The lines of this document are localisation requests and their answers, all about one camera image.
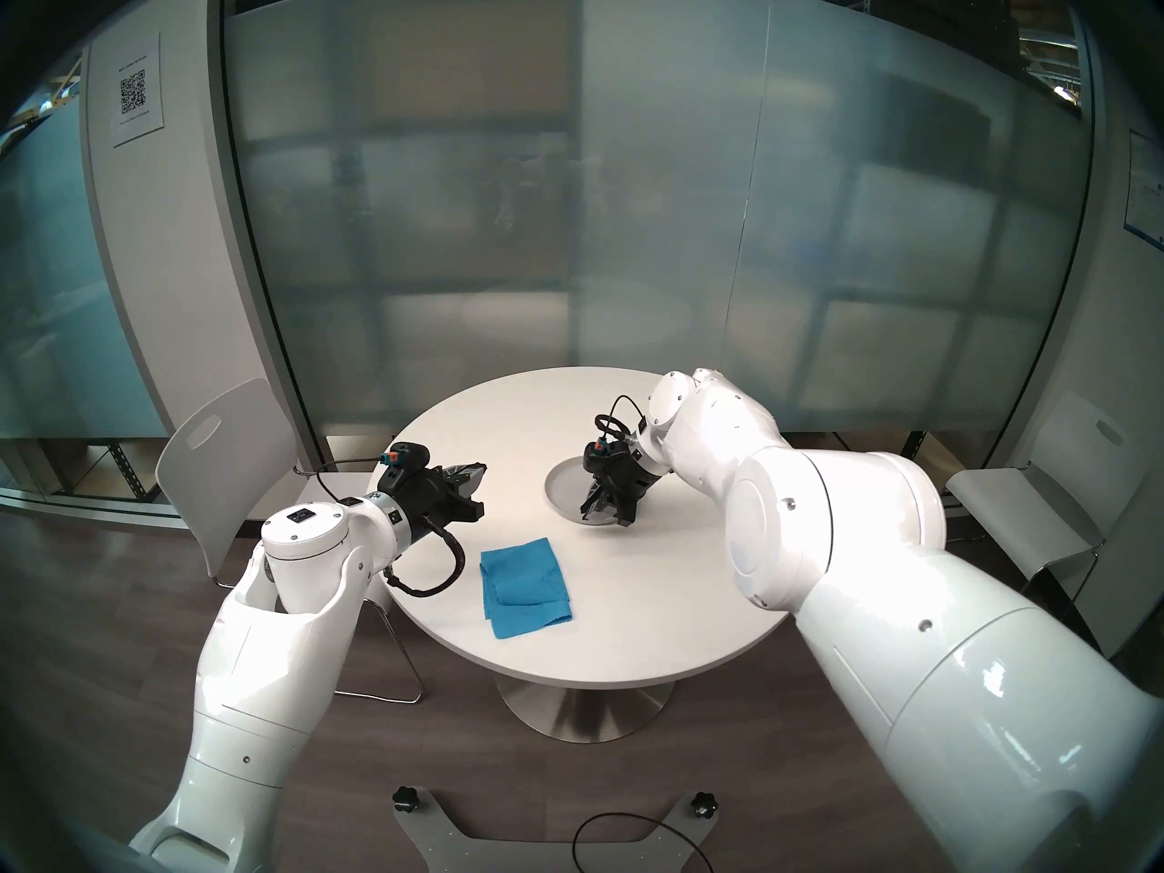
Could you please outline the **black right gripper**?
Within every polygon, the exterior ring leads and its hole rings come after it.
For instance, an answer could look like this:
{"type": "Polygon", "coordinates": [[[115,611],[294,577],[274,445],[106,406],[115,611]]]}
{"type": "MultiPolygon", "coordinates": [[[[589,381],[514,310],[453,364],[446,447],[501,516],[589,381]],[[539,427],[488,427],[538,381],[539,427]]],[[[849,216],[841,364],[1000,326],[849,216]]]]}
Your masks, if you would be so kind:
{"type": "Polygon", "coordinates": [[[580,506],[581,519],[591,516],[591,524],[633,525],[638,504],[654,487],[655,475],[632,453],[588,453],[587,471],[592,475],[592,487],[580,506]]]}

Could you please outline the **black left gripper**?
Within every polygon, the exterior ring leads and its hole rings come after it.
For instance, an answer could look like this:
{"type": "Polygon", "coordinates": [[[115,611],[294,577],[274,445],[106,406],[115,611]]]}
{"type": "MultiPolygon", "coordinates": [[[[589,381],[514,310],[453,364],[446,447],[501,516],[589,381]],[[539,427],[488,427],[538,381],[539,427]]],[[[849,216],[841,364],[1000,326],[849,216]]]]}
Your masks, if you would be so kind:
{"type": "Polygon", "coordinates": [[[474,494],[485,473],[484,463],[448,466],[441,471],[383,471],[382,494],[399,506],[414,545],[431,533],[430,524],[446,528],[452,521],[481,519],[481,503],[474,494]]]}

